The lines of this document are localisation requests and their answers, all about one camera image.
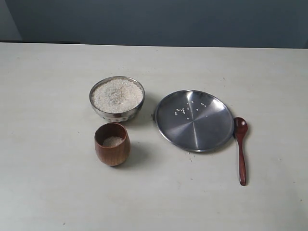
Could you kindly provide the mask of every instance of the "plate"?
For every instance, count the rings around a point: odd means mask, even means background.
[[[227,106],[197,90],[181,90],[163,98],[154,119],[168,141],[192,152],[212,151],[228,142],[234,131]]]

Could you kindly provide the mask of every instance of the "gray wall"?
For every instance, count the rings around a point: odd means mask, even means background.
[[[5,0],[0,0],[0,40],[21,40]]]
[[[308,0],[7,0],[25,40],[303,48]]]

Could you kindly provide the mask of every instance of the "wooden spoon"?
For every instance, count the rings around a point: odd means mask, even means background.
[[[239,177],[240,177],[240,184],[243,186],[247,184],[246,166],[243,154],[243,139],[247,131],[248,131],[247,122],[240,117],[234,118],[234,136],[239,144]]]

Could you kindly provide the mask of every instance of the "table surface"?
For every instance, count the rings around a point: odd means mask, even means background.
[[[146,91],[118,167],[95,154],[89,102],[110,76]],[[234,139],[194,154],[153,124],[183,89],[247,120],[246,187]],[[308,230],[308,50],[0,43],[0,98],[0,230]]]

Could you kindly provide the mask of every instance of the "wooden cup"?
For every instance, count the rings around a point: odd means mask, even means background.
[[[117,136],[123,142],[115,147],[104,147],[103,142],[109,137]],[[109,166],[122,164],[130,153],[130,140],[126,129],[118,123],[108,123],[98,128],[94,135],[95,151],[98,158]]]

